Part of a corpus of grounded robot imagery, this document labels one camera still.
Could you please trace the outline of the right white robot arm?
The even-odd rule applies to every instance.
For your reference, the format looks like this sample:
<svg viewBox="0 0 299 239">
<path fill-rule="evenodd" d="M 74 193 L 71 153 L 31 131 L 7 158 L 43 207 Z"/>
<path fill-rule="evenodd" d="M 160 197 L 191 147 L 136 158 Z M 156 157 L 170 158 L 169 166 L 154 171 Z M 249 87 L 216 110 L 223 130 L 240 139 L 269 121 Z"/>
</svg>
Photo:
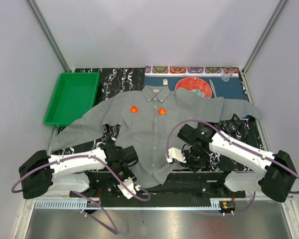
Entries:
<svg viewBox="0 0 299 239">
<path fill-rule="evenodd" d="M 209 125 L 193 128 L 184 124 L 177 136 L 190 148 L 171 148 L 170 157 L 191 170 L 198 167 L 203 161 L 203 153 L 208 151 L 233 159 L 251 170 L 225 173 L 222 182 L 216 185 L 221 197 L 238 191 L 253 191 L 262 192 L 276 202 L 285 202 L 292 192 L 297 172 L 287 152 L 272 153 L 257 149 Z"/>
</svg>

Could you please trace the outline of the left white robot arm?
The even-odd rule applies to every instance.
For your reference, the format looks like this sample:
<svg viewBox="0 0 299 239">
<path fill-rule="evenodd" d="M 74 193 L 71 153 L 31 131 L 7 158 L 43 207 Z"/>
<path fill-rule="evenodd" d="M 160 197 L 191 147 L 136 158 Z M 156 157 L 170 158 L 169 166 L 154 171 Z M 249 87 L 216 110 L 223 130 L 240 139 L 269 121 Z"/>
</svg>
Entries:
<svg viewBox="0 0 299 239">
<path fill-rule="evenodd" d="M 122 148 L 106 144 L 72 155 L 49 155 L 46 150 L 40 150 L 18 169 L 21 192 L 25 199 L 71 191 L 93 197 L 98 190 L 97 180 L 86 172 L 106 168 L 113 172 L 115 188 L 130 199 L 140 189 L 130 169 L 137 162 L 133 146 Z"/>
</svg>

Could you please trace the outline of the grey button shirt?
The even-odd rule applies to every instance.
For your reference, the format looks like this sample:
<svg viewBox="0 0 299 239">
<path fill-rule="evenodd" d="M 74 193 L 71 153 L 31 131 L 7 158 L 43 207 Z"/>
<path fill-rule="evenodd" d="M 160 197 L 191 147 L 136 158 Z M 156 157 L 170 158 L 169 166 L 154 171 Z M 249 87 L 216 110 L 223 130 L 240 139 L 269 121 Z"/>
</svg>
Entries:
<svg viewBox="0 0 299 239">
<path fill-rule="evenodd" d="M 134 105 L 139 109 L 136 114 L 130 112 Z M 165 116 L 158 114 L 161 108 L 166 109 Z M 192 91 L 145 86 L 140 91 L 118 93 L 95 105 L 55 136 L 50 146 L 57 151 L 93 141 L 103 136 L 105 126 L 118 125 L 115 144 L 135 148 L 139 162 L 132 172 L 138 184 L 151 188 L 163 184 L 172 170 L 180 168 L 178 163 L 169 164 L 165 154 L 167 146 L 183 145 L 171 132 L 174 126 L 183 120 L 190 120 L 191 126 L 197 120 L 216 123 L 230 120 L 233 114 L 240 118 L 261 115 L 247 100 L 205 98 Z"/>
</svg>

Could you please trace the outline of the orange flower brooch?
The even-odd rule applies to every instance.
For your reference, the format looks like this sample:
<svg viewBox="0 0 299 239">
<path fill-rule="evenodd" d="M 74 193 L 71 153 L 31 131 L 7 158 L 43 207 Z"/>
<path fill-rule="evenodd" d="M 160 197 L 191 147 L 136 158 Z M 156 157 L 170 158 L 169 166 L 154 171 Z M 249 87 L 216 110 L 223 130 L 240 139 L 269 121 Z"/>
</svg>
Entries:
<svg viewBox="0 0 299 239">
<path fill-rule="evenodd" d="M 158 114 L 161 115 L 161 116 L 165 116 L 165 115 L 166 115 L 166 112 L 167 112 L 167 111 L 166 111 L 166 109 L 164 109 L 164 108 L 161 108 L 161 109 L 158 110 Z"/>
<path fill-rule="evenodd" d="M 133 114 L 136 114 L 138 111 L 139 111 L 139 109 L 135 105 L 130 108 L 130 112 L 133 113 Z"/>
</svg>

